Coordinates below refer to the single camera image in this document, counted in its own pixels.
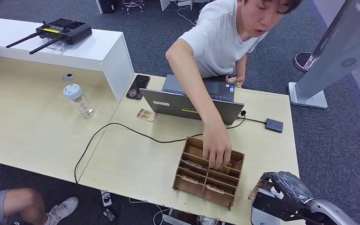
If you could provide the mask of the person's left hand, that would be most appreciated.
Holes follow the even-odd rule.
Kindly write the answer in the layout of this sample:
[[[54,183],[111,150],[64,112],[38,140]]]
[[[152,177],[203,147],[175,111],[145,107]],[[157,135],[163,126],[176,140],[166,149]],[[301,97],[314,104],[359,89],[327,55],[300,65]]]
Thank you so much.
[[[225,76],[225,81],[227,83],[233,83],[236,88],[242,88],[242,85],[245,81],[245,75],[234,75],[234,76]]]

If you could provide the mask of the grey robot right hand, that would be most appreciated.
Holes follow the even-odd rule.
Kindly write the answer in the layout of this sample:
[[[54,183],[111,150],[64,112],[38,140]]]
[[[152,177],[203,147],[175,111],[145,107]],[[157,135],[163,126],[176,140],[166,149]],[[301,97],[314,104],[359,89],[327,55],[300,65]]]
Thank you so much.
[[[294,204],[305,204],[314,199],[314,195],[306,184],[297,176],[290,172],[265,172],[260,180],[270,181],[275,190],[283,193],[286,201]]]

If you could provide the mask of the person's right hand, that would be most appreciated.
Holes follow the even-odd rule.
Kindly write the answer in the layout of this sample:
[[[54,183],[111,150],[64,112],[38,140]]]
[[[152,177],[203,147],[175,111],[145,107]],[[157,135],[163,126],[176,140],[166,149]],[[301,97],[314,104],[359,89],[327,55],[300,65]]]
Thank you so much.
[[[203,121],[203,158],[209,161],[209,168],[220,168],[229,163],[232,145],[223,122]]]

